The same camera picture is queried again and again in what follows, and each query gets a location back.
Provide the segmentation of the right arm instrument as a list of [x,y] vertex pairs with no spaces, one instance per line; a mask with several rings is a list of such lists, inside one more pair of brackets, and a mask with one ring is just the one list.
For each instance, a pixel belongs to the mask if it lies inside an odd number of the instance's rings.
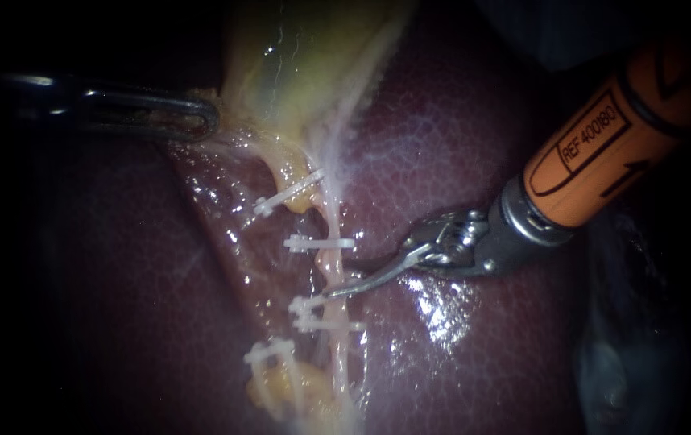
[[509,180],[484,213],[458,210],[415,226],[404,266],[441,277],[503,276],[567,243],[573,231],[549,221],[519,178]]

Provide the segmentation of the left arm instrument jaw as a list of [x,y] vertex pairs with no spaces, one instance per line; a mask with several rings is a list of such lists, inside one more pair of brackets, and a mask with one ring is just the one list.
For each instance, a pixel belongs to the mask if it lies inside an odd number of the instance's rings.
[[215,106],[195,97],[149,89],[88,89],[81,95],[81,126],[87,131],[193,143],[218,124]]

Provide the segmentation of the left arm instrument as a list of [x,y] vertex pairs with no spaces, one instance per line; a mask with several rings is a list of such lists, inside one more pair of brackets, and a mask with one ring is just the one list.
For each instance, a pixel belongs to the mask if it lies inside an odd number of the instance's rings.
[[0,108],[20,126],[74,130],[81,121],[82,88],[70,77],[0,73]]

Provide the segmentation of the right arm instrument jaw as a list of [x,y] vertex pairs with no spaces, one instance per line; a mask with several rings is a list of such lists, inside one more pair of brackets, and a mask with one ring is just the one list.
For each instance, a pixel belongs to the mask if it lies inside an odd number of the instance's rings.
[[400,251],[394,255],[384,255],[375,259],[349,258],[343,260],[343,267],[362,273],[397,273],[416,265],[416,256]]
[[430,255],[435,254],[435,246],[431,243],[412,244],[400,248],[398,253],[382,264],[376,271],[368,273],[364,278],[351,280],[327,290],[326,299],[337,299],[354,296],[387,283],[410,268],[420,265]]

